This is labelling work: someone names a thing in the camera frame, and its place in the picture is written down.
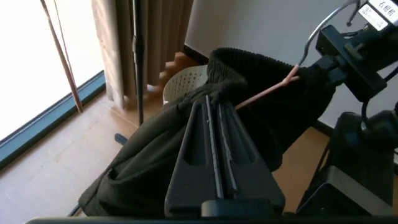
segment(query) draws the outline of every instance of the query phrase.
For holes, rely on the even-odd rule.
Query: black jacket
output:
[[[281,81],[292,65],[222,48],[211,53],[204,86],[168,103],[146,121],[79,199],[87,215],[163,217],[164,200],[193,102],[210,95],[234,105]],[[335,86],[316,65],[293,82],[238,111],[270,170],[328,106]]]

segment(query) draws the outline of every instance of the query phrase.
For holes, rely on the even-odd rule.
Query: pink hanger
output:
[[[327,16],[318,26],[317,28],[315,28],[315,30],[312,32],[312,34],[310,35],[310,38],[308,38],[307,43],[305,44],[305,48],[304,48],[304,54],[303,57],[300,59],[299,63],[294,65],[294,67],[291,69],[291,71],[289,72],[289,74],[287,74],[287,76],[278,84],[275,84],[273,86],[271,86],[270,88],[258,93],[257,95],[254,95],[252,97],[250,97],[249,99],[243,101],[242,103],[238,104],[235,106],[235,109],[238,110],[254,101],[256,101],[257,99],[267,95],[268,93],[281,88],[283,86],[286,86],[287,84],[289,84],[289,82],[293,82],[296,81],[298,79],[300,79],[300,77],[298,76],[294,76],[297,71],[299,70],[300,66],[304,63],[305,59],[307,58],[308,55],[308,50],[310,48],[310,44],[312,42],[312,40],[314,39],[314,37],[320,32],[320,30],[322,29],[322,27],[330,21],[331,18],[333,18],[335,15],[337,15],[341,10],[345,9],[347,6],[351,5],[351,4],[356,4],[356,7],[354,9],[354,12],[352,13],[352,15],[350,16],[350,18],[348,19],[347,22],[347,26],[351,25],[352,20],[354,19],[355,14],[357,13],[357,11],[359,10],[359,7],[361,5],[361,0],[349,0],[346,3],[344,3],[342,6],[340,6],[339,8],[335,9],[331,14],[329,14],[329,16]]]

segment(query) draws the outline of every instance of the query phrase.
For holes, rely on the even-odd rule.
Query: hanger hook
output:
[[[347,6],[352,5],[352,4],[356,4],[354,12],[352,13],[352,15],[349,17],[348,22],[347,22],[347,26],[351,25],[351,22],[354,19],[354,16],[356,15],[356,13],[359,10],[359,7],[361,5],[361,0],[348,0],[346,3],[344,3],[343,5],[341,5],[339,8],[335,9],[331,14],[329,14],[329,16],[327,16],[321,23],[319,23],[319,25],[317,26],[317,28],[315,28],[315,30],[312,32],[312,34],[310,35],[310,38],[308,38],[307,43],[305,43],[305,48],[304,48],[304,54],[303,57],[300,59],[300,61],[298,62],[297,65],[301,66],[305,59],[307,58],[308,55],[308,50],[310,48],[310,44],[312,42],[312,40],[314,39],[314,37],[320,32],[320,30],[322,29],[322,27],[329,22],[335,15],[337,15],[340,11],[342,11],[343,9],[345,9]]]

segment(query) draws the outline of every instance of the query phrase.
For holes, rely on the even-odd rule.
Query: wooden floor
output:
[[[145,119],[162,106],[164,83],[186,67],[196,65],[184,54],[167,64],[161,86],[145,100]],[[80,194],[102,173],[121,146],[114,134],[130,136],[138,127],[136,110],[123,111],[101,94],[0,174],[0,223],[23,223],[33,217],[64,217]],[[294,211],[312,177],[328,137],[310,128],[284,155],[274,172]]]

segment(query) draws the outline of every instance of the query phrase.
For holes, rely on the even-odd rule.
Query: curtain cord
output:
[[[57,35],[55,33],[54,26],[52,24],[51,17],[50,17],[50,14],[49,14],[49,10],[47,9],[47,5],[45,3],[45,0],[40,0],[40,2],[42,3],[44,12],[45,12],[45,14],[47,16],[47,20],[49,22],[51,34],[52,34],[52,37],[54,39],[55,46],[57,47],[57,51],[58,51],[58,54],[60,56],[63,69],[65,71],[65,74],[67,75],[68,83],[69,83],[70,89],[72,91],[72,96],[73,96],[73,99],[75,100],[77,110],[80,113],[82,113],[83,112],[83,106],[82,106],[81,101],[79,99],[79,94],[78,94],[78,90],[77,90],[77,87],[76,87],[76,84],[75,84],[75,79],[73,78],[72,68],[70,66],[70,61],[69,61],[69,57],[68,57],[68,53],[67,53],[67,46],[65,44],[65,39],[63,38],[61,20],[59,18],[57,4],[55,3],[55,0],[54,0],[55,10],[57,11],[57,18],[58,18],[58,23],[59,23],[60,30],[61,30],[61,38],[62,38],[63,46],[65,48],[66,58],[65,58],[65,55],[62,52],[62,48],[61,48],[60,42],[59,42],[58,37],[57,37]]]

